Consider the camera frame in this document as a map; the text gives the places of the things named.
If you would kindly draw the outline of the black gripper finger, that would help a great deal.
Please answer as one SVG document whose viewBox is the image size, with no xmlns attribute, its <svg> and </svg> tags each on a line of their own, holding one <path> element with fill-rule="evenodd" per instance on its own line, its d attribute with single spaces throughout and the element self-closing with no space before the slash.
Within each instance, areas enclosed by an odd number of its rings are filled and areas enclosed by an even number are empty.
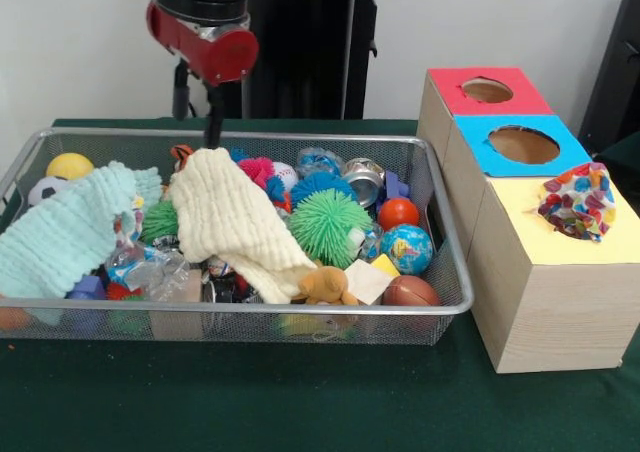
<svg viewBox="0 0 640 452">
<path fill-rule="evenodd" d="M 172 98 L 172 115 L 178 121 L 184 120 L 189 114 L 188 77 L 188 65 L 184 60 L 180 60 L 174 69 Z"/>
<path fill-rule="evenodd" d="M 224 121 L 224 97 L 218 87 L 207 84 L 206 91 L 209 112 L 204 131 L 204 144 L 206 147 L 218 147 Z"/>
</svg>

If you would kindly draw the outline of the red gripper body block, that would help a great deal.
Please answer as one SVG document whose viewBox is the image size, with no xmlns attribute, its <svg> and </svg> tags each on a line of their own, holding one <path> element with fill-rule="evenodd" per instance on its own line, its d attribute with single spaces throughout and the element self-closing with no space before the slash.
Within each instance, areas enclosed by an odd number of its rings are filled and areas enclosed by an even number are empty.
<svg viewBox="0 0 640 452">
<path fill-rule="evenodd" d="M 221 25 L 200 25 L 170 15 L 151 1 L 146 10 L 151 36 L 212 86 L 244 79 L 254 67 L 259 44 L 250 15 Z"/>
</svg>

